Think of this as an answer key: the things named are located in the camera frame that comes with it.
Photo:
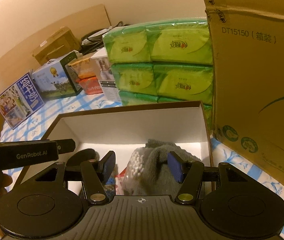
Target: cardboard box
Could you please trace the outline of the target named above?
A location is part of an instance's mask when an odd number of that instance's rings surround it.
[[[144,147],[148,139],[174,142],[182,149],[212,163],[210,138],[207,131],[203,106],[200,101],[122,106],[58,115],[42,139],[72,138],[76,149],[59,155],[66,162],[76,152],[92,148],[102,158],[109,150],[116,154],[119,173],[126,168],[136,148]],[[54,162],[24,167],[15,185],[24,182]],[[75,191],[81,182],[69,182]],[[210,192],[210,183],[206,191]]]
[[[94,54],[95,52],[89,53],[68,63],[68,65],[77,73],[79,78],[84,79],[94,77],[96,76],[96,73],[99,72],[99,68],[91,59]]]
[[[215,136],[284,185],[284,0],[204,0]]]
[[[43,65],[50,59],[58,58],[72,50],[80,49],[81,45],[69,27],[62,27],[34,49],[32,56],[40,65]]]
[[[111,63],[107,57],[106,49],[100,49],[91,57],[91,59],[94,60],[96,69],[98,69],[95,74],[107,100],[121,102],[121,98],[118,94],[119,90],[115,84]]]
[[[76,96],[82,88],[75,81],[77,74],[67,66],[76,58],[75,52],[57,58],[33,72],[32,78],[36,82],[41,96],[52,100],[57,98]]]

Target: green tissue pack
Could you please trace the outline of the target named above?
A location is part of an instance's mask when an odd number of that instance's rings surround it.
[[[212,67],[172,63],[156,63],[153,67],[157,95],[212,104]]]
[[[185,100],[176,98],[159,97],[158,103],[170,103],[170,102],[183,102]]]
[[[159,97],[157,96],[131,93],[126,91],[120,91],[119,95],[122,100],[123,106],[154,104],[157,103],[159,99]]]
[[[116,27],[103,35],[109,61],[182,62],[212,65],[211,40],[204,19],[188,18]]]
[[[147,39],[152,61],[213,64],[206,20],[151,25]]]
[[[117,88],[121,91],[156,96],[153,64],[113,64],[112,73]]]
[[[116,27],[103,36],[103,43],[111,63],[151,61],[142,24]]]

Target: white cardboard box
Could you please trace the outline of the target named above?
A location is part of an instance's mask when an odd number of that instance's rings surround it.
[[[67,160],[79,150],[92,148],[102,158],[108,151],[116,154],[119,173],[126,168],[136,148],[148,139],[173,142],[213,166],[210,138],[200,101],[121,106],[60,114],[42,139],[72,138],[76,149],[59,155]],[[54,162],[24,167],[18,181],[26,181]],[[81,183],[69,183],[79,193]]]

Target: black cable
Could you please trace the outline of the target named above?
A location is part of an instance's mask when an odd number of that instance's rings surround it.
[[[128,26],[129,24],[124,24],[122,21],[120,21],[115,27],[121,27],[121,26]],[[98,49],[100,48],[103,48],[104,45],[103,45],[103,40],[102,40],[102,36],[107,33],[103,33],[103,34],[100,34],[100,35],[97,35],[97,36],[93,36],[93,37],[90,37],[92,36],[93,34],[101,31],[103,29],[98,29],[98,30],[95,30],[95,31],[92,31],[86,35],[84,35],[82,38],[81,38],[81,44],[84,40],[88,40],[90,43],[89,44],[84,44],[82,45],[82,49],[79,51],[80,53],[82,53],[83,55],[86,55],[86,54],[89,54],[89,53],[92,53],[92,52],[95,52],[97,51]]]

